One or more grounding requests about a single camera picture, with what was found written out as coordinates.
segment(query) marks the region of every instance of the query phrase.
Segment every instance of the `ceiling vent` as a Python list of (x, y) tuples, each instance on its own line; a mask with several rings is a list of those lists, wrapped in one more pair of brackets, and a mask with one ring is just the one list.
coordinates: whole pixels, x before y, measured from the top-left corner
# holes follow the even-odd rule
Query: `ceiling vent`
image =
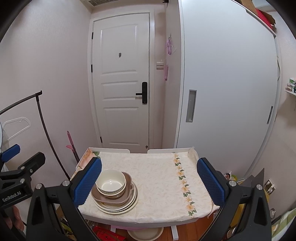
[(87, 0), (92, 6), (98, 6), (103, 3), (107, 2), (113, 2), (113, 1), (118, 1), (118, 0)]

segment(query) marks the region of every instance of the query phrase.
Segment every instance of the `black door handle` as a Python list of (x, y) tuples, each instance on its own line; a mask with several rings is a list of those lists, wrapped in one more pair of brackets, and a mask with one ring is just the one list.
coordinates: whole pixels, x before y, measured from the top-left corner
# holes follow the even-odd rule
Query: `black door handle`
[(136, 93), (136, 95), (142, 96), (142, 104), (148, 103), (148, 83), (142, 82), (142, 93)]

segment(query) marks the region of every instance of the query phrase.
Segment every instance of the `wall outlet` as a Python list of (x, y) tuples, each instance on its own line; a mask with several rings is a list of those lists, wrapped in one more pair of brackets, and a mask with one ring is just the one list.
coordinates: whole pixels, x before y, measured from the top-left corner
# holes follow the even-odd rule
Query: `wall outlet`
[(274, 190), (276, 189), (276, 187), (272, 183), (272, 181), (270, 179), (268, 179), (268, 181), (264, 185), (264, 189), (270, 195), (270, 194), (272, 194), (274, 192)]

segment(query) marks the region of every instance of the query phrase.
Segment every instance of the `white hanger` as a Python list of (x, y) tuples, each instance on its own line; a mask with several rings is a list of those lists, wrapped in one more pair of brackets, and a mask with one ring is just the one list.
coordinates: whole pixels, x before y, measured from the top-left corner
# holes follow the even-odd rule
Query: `white hanger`
[(8, 120), (8, 121), (5, 121), (4, 122), (4, 124), (2, 126), (2, 129), (3, 130), (4, 130), (5, 125), (7, 125), (9, 123), (12, 123), (12, 122), (16, 122), (16, 121), (22, 122), (22, 120), (26, 121), (28, 123), (28, 126), (26, 126), (24, 129), (20, 130), (19, 132), (15, 133), (13, 136), (11, 136), (10, 138), (8, 138), (8, 140), (5, 143), (9, 142), (11, 139), (15, 138), (17, 135), (21, 134), (23, 131), (25, 131), (26, 129), (30, 128), (31, 127), (31, 122), (26, 117), (19, 117), (19, 118)]

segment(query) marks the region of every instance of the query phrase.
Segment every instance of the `stack of plates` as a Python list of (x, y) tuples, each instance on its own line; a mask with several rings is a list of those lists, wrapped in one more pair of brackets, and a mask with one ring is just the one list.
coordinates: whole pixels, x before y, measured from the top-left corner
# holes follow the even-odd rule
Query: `stack of plates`
[(127, 184), (123, 195), (117, 199), (110, 199), (102, 195), (96, 185), (91, 190), (91, 195), (97, 208), (108, 214), (122, 214), (131, 210), (138, 202), (138, 190), (136, 185), (132, 182), (131, 176), (123, 172), (126, 177)]

